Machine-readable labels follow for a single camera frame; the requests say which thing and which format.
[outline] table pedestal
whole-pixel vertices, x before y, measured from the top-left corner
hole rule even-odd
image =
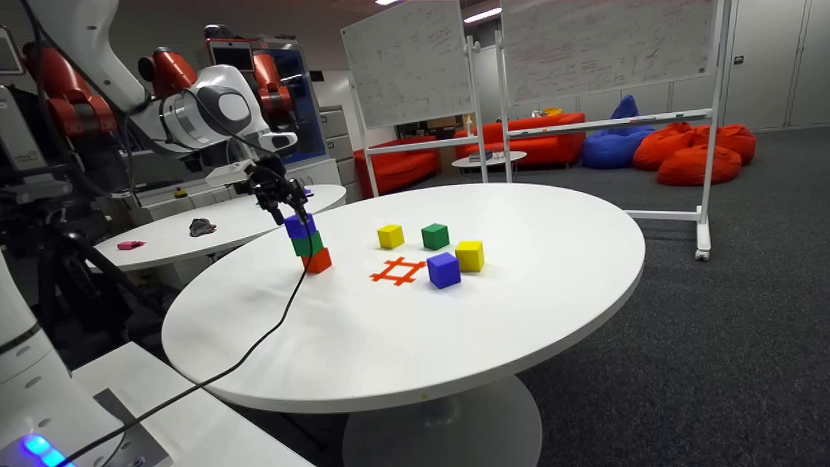
[[[346,467],[534,467],[543,418],[530,388],[506,375],[449,399],[350,416]]]

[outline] purple block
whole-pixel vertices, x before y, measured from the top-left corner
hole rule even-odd
[[[426,268],[430,270],[430,282],[436,289],[449,289],[454,282],[462,282],[460,259],[449,251],[430,256]]]
[[[307,224],[298,215],[285,219],[285,231],[290,239],[305,241],[318,234],[315,219],[308,215]]]

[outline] red block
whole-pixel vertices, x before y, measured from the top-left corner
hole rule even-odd
[[[329,255],[329,248],[320,248],[318,255],[305,256],[305,265],[307,265],[308,276],[320,276],[333,268],[333,255]]]

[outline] yellow block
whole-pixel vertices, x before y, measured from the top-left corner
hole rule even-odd
[[[458,259],[462,273],[486,270],[486,244],[484,241],[460,241]]]
[[[404,228],[398,224],[382,225],[380,241],[382,241],[382,248],[398,248],[404,244]]]

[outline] table top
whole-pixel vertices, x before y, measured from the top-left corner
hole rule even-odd
[[[526,158],[526,152],[525,150],[511,150],[511,161],[520,161],[520,158]],[[508,163],[504,150],[486,155],[486,165],[504,165],[504,163]],[[480,158],[476,152],[476,155],[468,155],[468,158],[458,158],[452,165],[454,168],[480,168],[484,163],[480,163]]]
[[[113,388],[136,416],[190,387],[187,379],[136,342],[82,365],[72,381],[89,394]],[[207,391],[180,399],[142,426],[172,453],[175,464],[312,467],[305,456],[293,453]]]
[[[401,224],[386,251],[376,228]],[[375,282],[386,259],[429,259],[420,228],[480,239],[486,270],[434,289]],[[572,190],[460,183],[354,202],[318,215],[333,270],[308,276],[285,325],[229,379],[235,404],[358,412],[446,398],[516,373],[591,334],[634,294],[647,241],[620,207]],[[283,231],[218,259],[172,303],[165,348],[193,379],[231,365],[272,326],[301,278]]]
[[[308,183],[312,196],[307,211],[320,212],[346,200],[346,186],[341,183]],[[215,231],[207,235],[190,235],[190,224],[196,219],[207,219]],[[277,228],[271,212],[257,206],[255,195],[235,196],[227,202],[196,207],[154,224],[137,225],[120,235],[102,241],[97,248],[124,273],[172,265],[207,251],[220,251],[240,246],[255,235]],[[146,241],[137,248],[120,248],[122,241]]]

